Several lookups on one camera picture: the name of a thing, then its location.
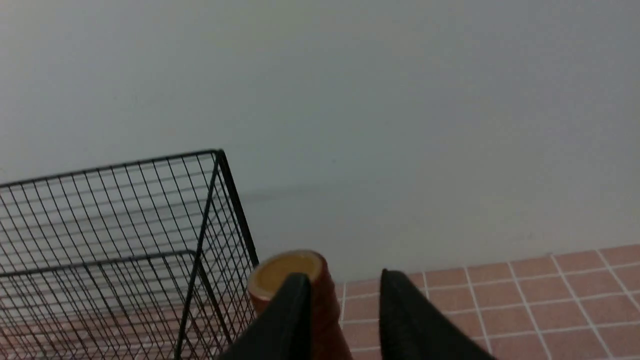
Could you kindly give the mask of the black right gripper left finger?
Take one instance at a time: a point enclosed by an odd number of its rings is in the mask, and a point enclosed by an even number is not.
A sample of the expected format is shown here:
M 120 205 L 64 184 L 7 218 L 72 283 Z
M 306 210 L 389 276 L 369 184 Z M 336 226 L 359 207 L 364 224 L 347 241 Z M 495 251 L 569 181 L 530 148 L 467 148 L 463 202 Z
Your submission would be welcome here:
M 310 360 L 312 287 L 307 275 L 293 273 L 262 314 L 219 356 L 220 360 Z

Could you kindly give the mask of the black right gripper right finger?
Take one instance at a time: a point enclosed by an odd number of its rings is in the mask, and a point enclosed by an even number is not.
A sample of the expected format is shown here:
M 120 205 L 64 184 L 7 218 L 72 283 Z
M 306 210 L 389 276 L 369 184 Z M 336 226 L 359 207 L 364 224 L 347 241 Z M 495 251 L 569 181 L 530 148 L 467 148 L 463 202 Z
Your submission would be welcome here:
M 384 360 L 494 359 L 398 270 L 381 272 L 379 338 Z

